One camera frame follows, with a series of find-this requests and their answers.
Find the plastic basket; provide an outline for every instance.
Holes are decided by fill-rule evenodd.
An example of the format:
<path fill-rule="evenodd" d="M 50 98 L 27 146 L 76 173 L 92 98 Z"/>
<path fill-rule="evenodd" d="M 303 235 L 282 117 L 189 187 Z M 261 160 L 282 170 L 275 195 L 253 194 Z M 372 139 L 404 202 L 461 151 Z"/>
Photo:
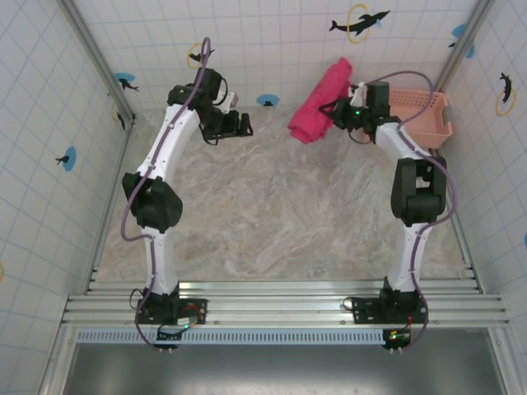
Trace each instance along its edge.
<path fill-rule="evenodd" d="M 390 89 L 390 113 L 405 120 L 427 105 L 429 95 L 427 91 Z M 437 149 L 448 137 L 452 136 L 452 124 L 448 118 L 446 96 L 443 93 L 434 92 L 427 111 L 404 126 L 410 137 L 421 148 Z"/>

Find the metal vent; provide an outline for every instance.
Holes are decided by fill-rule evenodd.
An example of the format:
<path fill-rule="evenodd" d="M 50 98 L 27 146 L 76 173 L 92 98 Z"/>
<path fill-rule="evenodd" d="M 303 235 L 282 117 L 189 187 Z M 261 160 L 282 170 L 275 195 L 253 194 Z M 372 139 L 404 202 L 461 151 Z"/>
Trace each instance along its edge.
<path fill-rule="evenodd" d="M 155 342 L 156 330 L 145 336 Z M 137 344 L 142 339 L 134 328 L 86 328 L 79 332 L 79 343 Z M 191 329 L 179 342 L 158 344 L 239 344 L 239 345 L 357 345 L 384 344 L 382 329 Z"/>

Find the yellow ring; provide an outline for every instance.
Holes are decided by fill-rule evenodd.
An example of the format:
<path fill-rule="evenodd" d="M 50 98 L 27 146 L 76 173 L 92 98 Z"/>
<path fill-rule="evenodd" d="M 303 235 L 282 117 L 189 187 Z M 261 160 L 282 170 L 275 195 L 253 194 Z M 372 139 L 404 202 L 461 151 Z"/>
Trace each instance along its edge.
<path fill-rule="evenodd" d="M 198 66 L 196 66 L 196 67 L 192 67 L 192 65 L 190 64 L 190 54 L 192 53 L 192 51 L 194 50 L 194 48 L 196 48 L 196 47 L 199 46 L 199 45 L 201 45 L 201 43 L 196 43 L 196 44 L 194 44 L 192 47 L 190 47 L 190 49 L 189 49 L 189 53 L 187 53 L 187 65 L 188 65 L 190 68 L 194 69 L 194 70 L 195 70 L 196 68 L 198 68 L 199 65 L 201 64 L 201 59 L 200 59 L 200 61 L 198 62 Z"/>
<path fill-rule="evenodd" d="M 114 120 L 114 122 L 119 121 L 117 115 L 114 114 L 117 114 L 117 109 L 115 109 L 115 103 L 112 104 L 112 119 Z"/>
<path fill-rule="evenodd" d="M 497 100 L 496 100 L 496 115 L 498 117 L 505 117 L 512 111 L 512 109 L 514 109 L 514 106 L 516 105 L 516 91 L 514 90 L 514 88 L 511 88 L 511 92 L 514 95 L 513 98 L 512 98 L 512 104 L 511 104 L 511 107 L 505 113 L 500 113 L 500 100 L 505 95 L 505 92 L 500 93 L 500 95 L 497 97 Z"/>
<path fill-rule="evenodd" d="M 355 40 L 349 34 L 350 33 L 350 31 L 349 31 L 350 19 L 352 19 L 353 12 L 356 9 L 358 9 L 358 8 L 362 8 L 364 11 L 368 11 L 368 8 L 364 4 L 358 3 L 358 4 L 355 4 L 353 7 L 351 7 L 350 10 L 349 10 L 349 13 L 347 14 L 347 24 L 346 24 L 347 40 L 350 43 L 352 43 L 352 44 L 360 44 L 360 43 L 364 42 L 364 40 L 366 40 L 368 38 L 368 35 L 370 34 L 370 28 L 369 27 L 366 29 L 366 35 L 364 36 L 363 39 Z"/>

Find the blue circle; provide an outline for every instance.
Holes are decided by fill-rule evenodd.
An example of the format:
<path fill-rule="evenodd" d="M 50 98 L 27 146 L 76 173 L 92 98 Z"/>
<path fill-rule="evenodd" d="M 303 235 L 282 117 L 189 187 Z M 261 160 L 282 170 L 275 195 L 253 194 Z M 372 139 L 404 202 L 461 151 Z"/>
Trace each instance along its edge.
<path fill-rule="evenodd" d="M 261 95 L 258 96 L 258 98 L 256 99 L 256 103 L 263 106 L 267 106 L 269 105 L 269 103 L 271 105 L 277 105 L 279 102 L 280 98 L 276 95 Z"/>
<path fill-rule="evenodd" d="M 135 76 L 129 72 L 116 72 L 114 75 L 118 80 L 126 80 L 128 82 L 135 80 Z"/>
<path fill-rule="evenodd" d="M 72 171 L 73 166 L 75 165 L 75 162 L 77 161 L 77 150 L 74 146 L 70 146 L 67 150 L 64 156 L 69 156 L 69 159 L 67 162 L 63 162 L 63 168 L 66 171 Z"/>

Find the gray floor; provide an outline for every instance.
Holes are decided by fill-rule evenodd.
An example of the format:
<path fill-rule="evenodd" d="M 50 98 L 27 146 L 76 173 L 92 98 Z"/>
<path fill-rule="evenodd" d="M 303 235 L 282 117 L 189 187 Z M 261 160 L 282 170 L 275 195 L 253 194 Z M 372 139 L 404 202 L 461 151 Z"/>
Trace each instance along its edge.
<path fill-rule="evenodd" d="M 429 330 L 404 355 L 380 346 L 80 345 L 75 395 L 498 395 L 484 331 Z"/>
<path fill-rule="evenodd" d="M 254 136 L 206 145 L 189 141 L 173 175 L 184 213 L 175 227 L 177 272 L 185 281 L 356 280 L 383 278 L 398 222 L 390 209 L 394 164 L 377 146 L 353 143 L 333 128 L 309 145 L 289 136 L 295 109 L 247 109 Z M 125 170 L 135 172 L 159 132 L 164 111 L 141 114 Z M 143 242 L 119 234 L 119 191 L 98 281 L 146 278 Z M 128 234 L 139 233 L 130 216 Z M 451 223 L 435 228 L 422 276 L 462 276 Z"/>

